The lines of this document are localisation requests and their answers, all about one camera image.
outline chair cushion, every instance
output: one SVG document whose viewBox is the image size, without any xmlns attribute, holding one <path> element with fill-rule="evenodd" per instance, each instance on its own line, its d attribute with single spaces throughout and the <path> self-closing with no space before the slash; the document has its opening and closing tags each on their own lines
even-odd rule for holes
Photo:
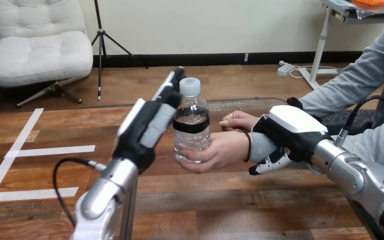
<svg viewBox="0 0 384 240">
<path fill-rule="evenodd" d="M 86 32 L 79 0 L 0 0 L 0 40 Z"/>
<path fill-rule="evenodd" d="M 91 42 L 81 31 L 0 40 L 1 87 L 85 77 L 92 63 Z"/>
</svg>

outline robotic arm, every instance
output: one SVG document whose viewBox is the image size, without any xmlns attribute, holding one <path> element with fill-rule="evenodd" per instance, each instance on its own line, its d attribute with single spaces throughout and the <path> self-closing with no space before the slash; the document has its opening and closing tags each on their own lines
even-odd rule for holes
<svg viewBox="0 0 384 240">
<path fill-rule="evenodd" d="M 311 156 L 308 162 L 335 182 L 376 239 L 384 239 L 384 167 L 341 147 L 327 128 L 301 109 L 281 105 L 263 115 L 252 129 L 285 146 L 250 168 L 254 175 L 271 172 L 291 162 L 288 155 Z"/>
<path fill-rule="evenodd" d="M 155 159 L 154 148 L 180 104 L 184 69 L 172 71 L 150 101 L 137 100 L 118 129 L 109 165 L 75 205 L 72 240 L 112 240 L 121 205 L 134 181 Z"/>
</svg>

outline tripod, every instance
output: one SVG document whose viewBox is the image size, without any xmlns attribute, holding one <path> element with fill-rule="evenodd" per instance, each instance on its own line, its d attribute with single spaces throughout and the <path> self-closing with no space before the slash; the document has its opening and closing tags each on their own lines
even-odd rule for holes
<svg viewBox="0 0 384 240">
<path fill-rule="evenodd" d="M 102 28 L 102 24 L 101 24 L 101 15 L 100 15 L 100 12 L 99 12 L 99 6 L 98 6 L 98 0 L 94 0 L 95 1 L 95 10 L 96 10 L 96 18 L 98 20 L 98 27 L 99 27 L 99 30 L 96 32 L 96 36 L 95 38 L 93 39 L 92 41 L 92 46 L 94 45 L 94 43 L 97 41 L 97 39 L 99 38 L 99 77 L 98 77 L 98 100 L 100 101 L 101 100 L 101 76 L 102 76 L 102 71 L 104 70 L 104 67 L 103 67 L 103 57 L 104 59 L 107 59 L 109 56 L 107 55 L 107 50 L 105 49 L 105 43 L 104 43 L 104 36 L 106 36 L 107 38 L 109 38 L 109 40 L 111 40 L 113 43 L 115 43 L 117 46 L 119 46 L 121 49 L 123 49 L 123 51 L 125 51 L 128 55 L 130 55 L 133 60 L 135 62 L 140 62 L 142 66 L 144 66 L 146 69 L 148 69 L 148 66 L 147 64 L 136 58 L 136 56 L 134 56 L 133 54 L 131 54 L 127 49 L 125 49 L 120 43 L 118 43 L 116 40 L 114 40 L 112 37 L 110 37 L 110 35 L 108 35 L 105 30 L 103 30 Z"/>
</svg>

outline white tape line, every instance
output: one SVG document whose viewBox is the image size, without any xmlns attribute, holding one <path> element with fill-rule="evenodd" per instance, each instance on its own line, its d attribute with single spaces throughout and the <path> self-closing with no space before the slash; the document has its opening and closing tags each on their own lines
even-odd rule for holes
<svg viewBox="0 0 384 240">
<path fill-rule="evenodd" d="M 38 108 L 34 110 L 33 114 L 31 114 L 30 119 L 27 121 L 24 128 L 21 130 L 20 134 L 12 145 L 10 151 L 19 151 L 21 149 L 43 111 L 43 108 Z M 14 159 L 15 157 L 5 157 L 2 163 L 0 164 L 0 184 L 4 179 L 5 175 L 7 174 L 8 170 L 10 169 L 11 165 L 13 164 Z"/>
<path fill-rule="evenodd" d="M 75 153 L 88 153 L 93 151 L 95 151 L 95 145 L 67 146 L 67 147 L 53 147 L 53 148 L 9 151 L 5 155 L 5 157 L 15 158 L 15 157 L 30 157 L 30 156 L 43 156 L 43 155 L 57 155 L 57 154 L 75 154 Z"/>
<path fill-rule="evenodd" d="M 63 198 L 74 197 L 78 189 L 79 187 L 59 188 L 59 194 Z M 0 202 L 34 199 L 54 199 L 56 197 L 57 193 L 54 189 L 0 192 Z"/>
</svg>

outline black tape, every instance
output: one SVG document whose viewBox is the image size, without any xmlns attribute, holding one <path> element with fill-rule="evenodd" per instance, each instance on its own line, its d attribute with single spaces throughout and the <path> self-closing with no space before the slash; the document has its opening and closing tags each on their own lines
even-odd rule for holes
<svg viewBox="0 0 384 240">
<path fill-rule="evenodd" d="M 183 122 L 177 121 L 181 117 L 186 117 L 189 115 L 201 115 L 205 117 L 205 120 L 197 124 L 186 124 Z M 176 111 L 174 115 L 173 128 L 177 131 L 188 133 L 188 134 L 198 134 L 204 131 L 210 125 L 210 112 L 207 108 L 202 106 L 197 107 L 186 107 L 180 108 Z"/>
</svg>

